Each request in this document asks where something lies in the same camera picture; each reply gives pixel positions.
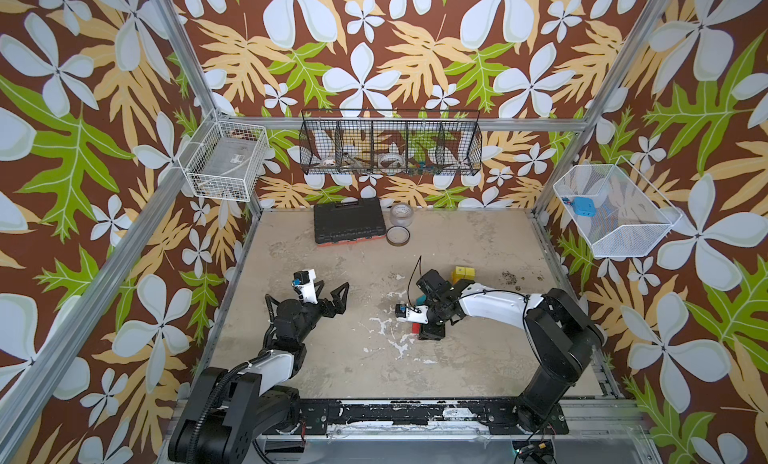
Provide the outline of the yellow green cube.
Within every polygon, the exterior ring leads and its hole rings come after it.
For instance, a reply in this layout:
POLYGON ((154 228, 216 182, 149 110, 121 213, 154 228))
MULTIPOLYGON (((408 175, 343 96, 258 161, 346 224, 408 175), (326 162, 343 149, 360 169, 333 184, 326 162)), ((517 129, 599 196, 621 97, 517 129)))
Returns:
POLYGON ((451 276, 452 283, 456 284, 459 280, 464 279, 465 275, 466 275, 466 269, 461 266, 456 266, 451 276))

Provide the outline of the small yellow block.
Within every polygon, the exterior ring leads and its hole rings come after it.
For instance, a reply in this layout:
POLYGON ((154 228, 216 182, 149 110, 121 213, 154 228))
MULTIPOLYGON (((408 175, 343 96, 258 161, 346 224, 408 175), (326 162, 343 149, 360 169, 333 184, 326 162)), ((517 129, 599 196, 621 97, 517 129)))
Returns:
POLYGON ((476 280, 476 271, 474 268, 463 267, 462 279, 474 282, 476 280))

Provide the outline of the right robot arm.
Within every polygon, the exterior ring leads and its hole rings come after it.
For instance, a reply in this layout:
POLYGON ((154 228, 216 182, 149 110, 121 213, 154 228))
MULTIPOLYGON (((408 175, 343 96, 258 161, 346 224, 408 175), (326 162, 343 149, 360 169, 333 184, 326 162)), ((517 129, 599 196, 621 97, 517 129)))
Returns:
POLYGON ((531 381, 515 399, 513 422, 529 432, 549 425, 559 401, 581 379, 605 332, 561 289, 524 294, 460 279, 451 283, 435 270, 417 281, 423 297, 397 309, 400 320, 419 327, 421 340, 445 338, 446 326, 484 318, 522 330, 538 362, 531 381))

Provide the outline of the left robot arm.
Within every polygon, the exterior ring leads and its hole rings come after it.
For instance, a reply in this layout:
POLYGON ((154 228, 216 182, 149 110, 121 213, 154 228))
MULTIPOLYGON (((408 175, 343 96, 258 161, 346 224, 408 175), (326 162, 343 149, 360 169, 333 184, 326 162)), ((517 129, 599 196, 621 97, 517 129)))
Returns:
POLYGON ((200 373, 168 444, 174 463, 243 463, 257 436, 300 423, 299 392, 284 385, 307 355, 305 340, 323 318, 347 309, 350 284, 319 294, 322 281, 293 280, 295 298, 265 296, 269 325, 256 357, 200 373))

